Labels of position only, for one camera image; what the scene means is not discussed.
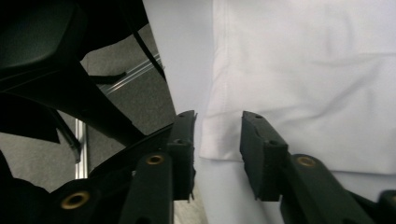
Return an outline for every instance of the floor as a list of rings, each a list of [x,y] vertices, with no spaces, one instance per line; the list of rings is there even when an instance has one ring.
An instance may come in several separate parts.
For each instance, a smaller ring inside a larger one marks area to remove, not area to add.
[[[157,54],[149,25],[139,31],[153,54]],[[93,76],[112,76],[129,71],[134,74],[129,82],[118,89],[99,86],[109,92],[108,98],[143,133],[153,133],[173,122],[175,110],[166,82],[154,68],[136,71],[139,65],[149,65],[147,57],[130,36],[121,42],[90,52],[81,64]],[[76,121],[61,113],[67,124],[75,130]],[[123,146],[88,127],[88,171],[105,161]],[[67,143],[61,144],[0,133],[0,148],[4,152],[14,176],[32,182],[48,191],[59,188],[75,178],[74,156]],[[176,224],[206,224],[205,210],[194,189],[195,200],[175,202]]]

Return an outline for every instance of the gray carpet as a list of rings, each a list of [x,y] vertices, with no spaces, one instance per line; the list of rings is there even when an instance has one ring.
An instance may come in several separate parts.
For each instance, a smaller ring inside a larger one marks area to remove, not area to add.
[[[153,54],[157,53],[149,26],[140,32]],[[121,42],[90,52],[81,61],[90,75],[112,76],[128,71],[145,62],[147,57],[133,36]],[[135,78],[108,98],[143,133],[153,133],[173,122],[175,110],[166,82],[151,69]],[[61,113],[74,131],[75,120]],[[88,127],[89,171],[123,149],[123,146]],[[74,156],[62,136],[61,144],[0,133],[0,148],[4,152],[14,176],[53,191],[75,178]],[[198,189],[195,201],[176,202],[175,223],[206,223]]]

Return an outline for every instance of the white cloth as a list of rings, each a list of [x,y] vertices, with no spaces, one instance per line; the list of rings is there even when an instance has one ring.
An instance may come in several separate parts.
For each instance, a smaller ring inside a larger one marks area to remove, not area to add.
[[[241,161],[242,111],[334,171],[396,174],[396,1],[215,0],[201,156]]]

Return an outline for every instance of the black chair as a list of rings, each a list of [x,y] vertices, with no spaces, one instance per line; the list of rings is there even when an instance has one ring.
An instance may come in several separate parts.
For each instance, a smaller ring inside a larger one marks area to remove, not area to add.
[[[81,66],[88,22],[76,2],[39,1],[10,18],[0,33],[2,94],[63,111],[125,146],[145,136]]]

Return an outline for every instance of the wrinkled fabric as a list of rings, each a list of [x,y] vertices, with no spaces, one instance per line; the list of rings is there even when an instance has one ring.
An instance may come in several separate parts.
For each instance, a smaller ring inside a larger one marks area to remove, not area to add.
[[[333,171],[396,174],[396,2],[214,0],[200,156],[241,161],[242,111]]]

